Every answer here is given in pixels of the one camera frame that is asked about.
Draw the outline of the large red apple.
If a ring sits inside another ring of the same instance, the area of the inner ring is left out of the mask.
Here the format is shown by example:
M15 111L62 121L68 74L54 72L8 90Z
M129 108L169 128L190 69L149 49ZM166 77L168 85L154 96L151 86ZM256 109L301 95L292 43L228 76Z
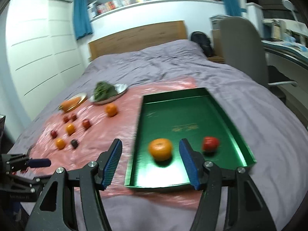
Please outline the large red apple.
M216 137L204 137L203 144L202 144L202 150L204 152L215 152L220 145L219 139Z

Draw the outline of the small red tomato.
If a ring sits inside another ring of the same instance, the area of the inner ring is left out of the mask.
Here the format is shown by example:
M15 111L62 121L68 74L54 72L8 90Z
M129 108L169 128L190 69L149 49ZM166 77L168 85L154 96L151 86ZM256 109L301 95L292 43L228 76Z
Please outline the small red tomato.
M70 115L70 120L71 121L75 121L77 119L77 115L76 114L71 114Z
M63 122L64 122L64 123L69 122L69 117L68 117L68 116L64 116L64 117L63 117Z
M56 130L51 130L50 135L53 139L55 139L57 137L57 131Z

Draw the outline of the dark plum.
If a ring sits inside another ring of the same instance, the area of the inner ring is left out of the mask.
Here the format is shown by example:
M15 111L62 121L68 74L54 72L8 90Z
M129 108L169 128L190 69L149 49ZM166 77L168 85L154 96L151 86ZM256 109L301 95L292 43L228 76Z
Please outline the dark plum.
M76 149L78 146L79 146L79 142L77 139L73 139L71 142L70 142L71 146Z

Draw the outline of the large orange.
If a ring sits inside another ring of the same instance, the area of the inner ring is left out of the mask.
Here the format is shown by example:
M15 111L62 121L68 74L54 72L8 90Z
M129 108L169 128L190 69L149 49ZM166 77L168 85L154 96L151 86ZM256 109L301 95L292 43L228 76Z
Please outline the large orange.
M159 138L151 141L148 151L157 162L163 162L172 157L173 144L169 139Z

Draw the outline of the pink plastic sheet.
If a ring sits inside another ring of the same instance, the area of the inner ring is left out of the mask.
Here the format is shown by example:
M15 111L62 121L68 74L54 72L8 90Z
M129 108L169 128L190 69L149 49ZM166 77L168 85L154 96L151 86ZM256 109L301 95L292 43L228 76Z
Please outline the pink plastic sheet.
M53 174L55 169L60 166L68 170L82 168L86 162L95 160L100 153L106 151L115 138L119 138L123 143L121 159L112 184L100 193L102 197L137 196L163 205L196 209L200 200L200 193L194 190L175 193L145 193L134 192L124 186L142 96L195 87L195 79L189 76L131 87L126 94L115 101L119 113L114 117L107 116L104 106L95 106L85 102L74 110L77 119L72 124L76 131L71 136L66 133L66 124L63 122L64 115L53 114L45 122L44 130L30 152L32 158L48 158L52 164L50 167L32 169L31 172L41 176ZM91 127L87 130L82 126L83 119L89 119L91 122ZM58 135L55 139L50 135L51 130L57 131ZM64 149L57 149L55 144L57 138L62 138L66 142ZM79 142L76 149L70 144L73 139L77 139Z

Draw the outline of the green metal tray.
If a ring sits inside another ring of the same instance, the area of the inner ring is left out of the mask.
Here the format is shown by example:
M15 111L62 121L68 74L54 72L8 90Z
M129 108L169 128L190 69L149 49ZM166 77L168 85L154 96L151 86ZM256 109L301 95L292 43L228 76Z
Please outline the green metal tray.
M257 162L235 124L205 88L143 96L125 187L150 192L190 188L178 145L186 138L193 150L202 152L204 137L219 140L217 151L203 157L220 168L252 167ZM173 145L167 161L156 162L148 151L150 142L159 138Z

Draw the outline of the carrot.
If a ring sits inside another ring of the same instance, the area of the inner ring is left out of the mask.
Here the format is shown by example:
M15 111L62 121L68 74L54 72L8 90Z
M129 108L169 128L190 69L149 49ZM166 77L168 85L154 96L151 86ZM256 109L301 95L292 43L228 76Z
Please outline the carrot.
M62 110L63 112L68 112L69 109L71 109L72 107L74 107L76 104L78 104L80 101L80 97L75 97L66 101L63 101L58 109Z

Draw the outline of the gold rimmed plate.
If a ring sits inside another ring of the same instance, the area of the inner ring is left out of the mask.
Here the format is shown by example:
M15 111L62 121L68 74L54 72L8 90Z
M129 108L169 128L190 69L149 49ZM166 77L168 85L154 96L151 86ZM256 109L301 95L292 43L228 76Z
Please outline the gold rimmed plate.
M59 105L59 110L62 110L65 113L68 113L74 109L76 109L79 105L84 103L87 99L87 94L85 92L76 94L72 98L63 101Z

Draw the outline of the grey bed duvet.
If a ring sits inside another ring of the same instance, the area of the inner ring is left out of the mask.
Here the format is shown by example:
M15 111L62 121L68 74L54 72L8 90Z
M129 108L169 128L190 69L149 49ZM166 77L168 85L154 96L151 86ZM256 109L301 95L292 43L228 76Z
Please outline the grey bed duvet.
M182 76L193 77L199 87L211 92L250 146L257 159L251 177L277 229L302 230L299 218L307 210L307 130L269 90L229 65L209 61L188 40L98 57L43 109L11 153L27 152L57 105L73 94L92 90L98 81L145 85Z

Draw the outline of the green leafy spinach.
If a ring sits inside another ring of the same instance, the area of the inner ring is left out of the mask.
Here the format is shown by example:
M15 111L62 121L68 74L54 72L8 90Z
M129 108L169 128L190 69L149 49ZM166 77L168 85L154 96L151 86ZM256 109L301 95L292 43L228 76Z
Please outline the green leafy spinach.
M99 81L93 92L95 101L103 101L117 95L115 86L105 81Z

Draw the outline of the white plate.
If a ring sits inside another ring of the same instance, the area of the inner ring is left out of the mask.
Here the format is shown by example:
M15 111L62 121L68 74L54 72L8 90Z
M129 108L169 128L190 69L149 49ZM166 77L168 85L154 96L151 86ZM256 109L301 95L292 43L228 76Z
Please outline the white plate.
M128 85L127 84L115 84L114 85L115 90L117 92L117 94L115 96L112 96L108 99L102 100L102 101L96 101L94 95L92 95L89 98L89 102L95 105L105 105L108 103L111 103L115 100L117 100L118 98L120 98L121 96L123 96L127 91L128 91Z

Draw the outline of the white wardrobe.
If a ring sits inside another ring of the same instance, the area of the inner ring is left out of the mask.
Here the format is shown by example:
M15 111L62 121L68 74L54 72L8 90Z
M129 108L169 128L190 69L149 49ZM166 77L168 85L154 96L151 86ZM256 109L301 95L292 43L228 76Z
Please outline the white wardrobe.
M10 0L1 14L1 113L17 139L84 72L73 0Z

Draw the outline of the wooden nightstand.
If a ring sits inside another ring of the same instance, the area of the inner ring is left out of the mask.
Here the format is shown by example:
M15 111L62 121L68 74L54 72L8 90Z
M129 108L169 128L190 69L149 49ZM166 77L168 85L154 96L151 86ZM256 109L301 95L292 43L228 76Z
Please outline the wooden nightstand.
M220 38L220 30L211 30L212 40L213 40L213 51L214 56L209 57L208 59L215 63L224 64L225 59L223 56L221 38Z

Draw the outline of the grey office chair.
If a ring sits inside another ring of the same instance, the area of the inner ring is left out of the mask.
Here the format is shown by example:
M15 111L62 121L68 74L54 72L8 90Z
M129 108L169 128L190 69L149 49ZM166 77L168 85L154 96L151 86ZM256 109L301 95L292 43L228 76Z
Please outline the grey office chair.
M242 17L226 17L219 22L220 42L225 62L242 71L256 83L269 88L298 83L274 66L269 66L260 35L254 25Z

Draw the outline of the black backpack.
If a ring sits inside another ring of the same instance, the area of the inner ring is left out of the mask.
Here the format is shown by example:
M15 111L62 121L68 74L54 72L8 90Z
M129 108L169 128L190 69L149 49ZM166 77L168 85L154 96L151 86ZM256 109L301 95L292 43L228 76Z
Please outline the black backpack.
M214 51L211 47L211 41L206 34L200 31L194 31L191 34L191 41L197 43L207 57L213 57Z

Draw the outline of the wooden headboard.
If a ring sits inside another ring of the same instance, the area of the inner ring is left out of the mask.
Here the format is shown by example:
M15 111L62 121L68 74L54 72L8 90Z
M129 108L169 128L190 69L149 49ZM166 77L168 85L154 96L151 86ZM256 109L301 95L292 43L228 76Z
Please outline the wooden headboard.
M184 21L169 21L123 30L89 42L91 60L108 55L140 51L160 44L186 40Z

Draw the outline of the white desk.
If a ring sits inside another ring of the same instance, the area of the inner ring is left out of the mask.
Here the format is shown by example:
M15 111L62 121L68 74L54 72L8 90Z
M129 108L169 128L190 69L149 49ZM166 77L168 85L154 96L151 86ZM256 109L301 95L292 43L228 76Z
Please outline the white desk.
M279 87L287 96L287 107L307 126L307 51L299 51L282 41L264 40L263 46L267 63L294 81Z

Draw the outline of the left blue curtain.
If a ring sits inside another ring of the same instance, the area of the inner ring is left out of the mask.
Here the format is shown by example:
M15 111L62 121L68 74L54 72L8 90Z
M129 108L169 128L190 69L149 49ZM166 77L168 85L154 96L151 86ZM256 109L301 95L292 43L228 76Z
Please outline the left blue curtain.
M87 0L74 0L73 27L76 40L93 34Z

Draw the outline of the stack of boxes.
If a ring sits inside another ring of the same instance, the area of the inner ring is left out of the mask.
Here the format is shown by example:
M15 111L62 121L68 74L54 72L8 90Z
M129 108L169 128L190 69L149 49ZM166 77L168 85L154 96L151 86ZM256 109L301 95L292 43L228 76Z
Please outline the stack of boxes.
M225 18L228 18L230 16L228 15L215 15L215 16L212 16L210 17L210 22L211 22L211 26L212 26L212 30L219 30L220 29L220 26L219 26L219 23L221 20L225 19Z

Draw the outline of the white desk lamp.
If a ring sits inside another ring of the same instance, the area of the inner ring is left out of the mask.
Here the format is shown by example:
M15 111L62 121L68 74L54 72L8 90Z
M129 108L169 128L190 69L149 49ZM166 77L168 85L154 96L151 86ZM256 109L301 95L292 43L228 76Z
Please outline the white desk lamp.
M292 3L291 1L289 1L289 0L282 0L282 4L283 4L283 6L284 6L286 9L288 9L288 10L291 11L291 13L292 13L292 15L293 15L295 21L298 23L299 21L298 21L298 19L297 19L296 14L295 14L295 6L293 5L293 3Z

